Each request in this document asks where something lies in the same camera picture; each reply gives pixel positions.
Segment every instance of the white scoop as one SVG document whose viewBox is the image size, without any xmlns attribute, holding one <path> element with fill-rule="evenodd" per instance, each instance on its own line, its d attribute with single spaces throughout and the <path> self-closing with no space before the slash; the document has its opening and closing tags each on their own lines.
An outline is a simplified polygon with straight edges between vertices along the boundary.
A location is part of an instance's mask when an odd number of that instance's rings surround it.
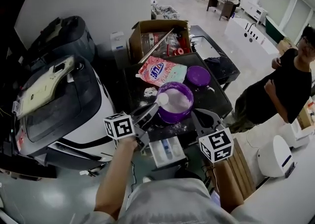
<svg viewBox="0 0 315 224">
<path fill-rule="evenodd" d="M 155 100 L 155 103 L 157 103 L 159 106 L 166 105 L 168 103 L 168 95 L 166 93 L 159 94 Z"/>
</svg>

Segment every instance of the gray floor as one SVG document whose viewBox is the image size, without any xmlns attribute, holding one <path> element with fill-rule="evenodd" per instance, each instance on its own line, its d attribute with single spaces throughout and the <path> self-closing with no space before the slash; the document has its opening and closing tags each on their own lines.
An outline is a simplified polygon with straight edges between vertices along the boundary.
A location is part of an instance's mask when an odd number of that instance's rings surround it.
<svg viewBox="0 0 315 224">
<path fill-rule="evenodd" d="M 227 21 L 222 18 L 219 21 L 219 14 L 209 10 L 206 11 L 206 1 L 201 0 L 157 0 L 161 5 L 171 5 L 181 15 L 181 19 L 188 20 L 190 25 L 201 26 L 212 39 L 222 48 L 223 51 L 237 65 L 241 74 L 226 90 L 231 103 L 234 105 L 237 97 L 250 84 L 260 80 L 271 69 L 258 70 L 250 65 L 244 58 L 242 51 L 237 48 L 225 35 L 224 30 Z M 244 18 L 254 22 L 250 17 L 239 13 Z M 262 179 L 259 173 L 255 154 L 257 148 L 266 141 L 272 139 L 279 126 L 283 123 L 279 117 L 274 117 L 260 127 L 255 127 L 249 134 L 237 134 L 237 139 L 244 152 L 245 158 L 250 165 L 254 181 L 258 183 Z M 201 160 L 196 147 L 187 150 L 192 159 L 190 170 L 197 172 L 200 176 L 203 173 L 200 169 Z M 137 154 L 134 157 L 135 173 L 138 185 L 141 178 L 145 175 L 152 175 L 156 178 L 172 176 L 174 169 L 167 172 L 151 173 L 154 168 L 154 161 L 149 157 L 141 157 Z M 86 213 L 93 210 L 97 187 L 106 173 L 106 168 L 101 171 L 101 175 L 95 178 L 86 175 L 80 176 L 78 171 L 60 169 L 58 179 L 41 180 L 39 182 L 13 180 L 0 174 L 0 194 L 3 198 L 6 212 L 20 224 L 68 224 L 78 222 Z M 130 171 L 130 184 L 133 178 Z M 130 186 L 127 188 L 126 195 L 129 194 Z"/>
</svg>

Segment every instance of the hand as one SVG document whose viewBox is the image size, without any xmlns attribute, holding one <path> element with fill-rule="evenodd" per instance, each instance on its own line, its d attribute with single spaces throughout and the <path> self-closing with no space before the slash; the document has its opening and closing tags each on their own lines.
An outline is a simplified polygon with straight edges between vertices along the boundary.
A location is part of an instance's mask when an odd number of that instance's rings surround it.
<svg viewBox="0 0 315 224">
<path fill-rule="evenodd" d="M 272 60 L 271 67 L 273 69 L 278 69 L 280 66 L 281 66 L 280 58 L 275 58 L 275 59 Z"/>
<path fill-rule="evenodd" d="M 268 80 L 264 89 L 269 96 L 276 96 L 276 86 L 274 80 Z"/>
<path fill-rule="evenodd" d="M 131 148 L 133 151 L 137 148 L 138 144 L 134 136 L 128 136 L 119 140 L 119 145 L 127 148 Z"/>
</svg>

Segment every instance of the purple bucket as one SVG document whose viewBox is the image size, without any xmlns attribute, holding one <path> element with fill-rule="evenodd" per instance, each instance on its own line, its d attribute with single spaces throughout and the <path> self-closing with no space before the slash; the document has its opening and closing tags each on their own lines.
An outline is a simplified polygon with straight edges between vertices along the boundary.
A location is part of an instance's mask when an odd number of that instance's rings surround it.
<svg viewBox="0 0 315 224">
<path fill-rule="evenodd" d="M 175 123 L 180 122 L 187 114 L 189 114 L 189 112 L 192 108 L 192 105 L 193 105 L 193 94 L 192 94 L 191 90 L 186 85 L 184 85 L 182 83 L 168 82 L 168 83 L 165 83 L 163 86 L 161 86 L 158 89 L 157 96 L 161 93 L 164 93 L 168 89 L 177 89 L 178 91 L 182 92 L 188 98 L 188 100 L 191 102 L 190 107 L 181 113 L 168 112 L 165 109 L 163 109 L 162 107 L 159 107 L 158 114 L 161 117 L 161 119 L 163 121 L 165 121 L 166 123 L 175 124 Z"/>
</svg>

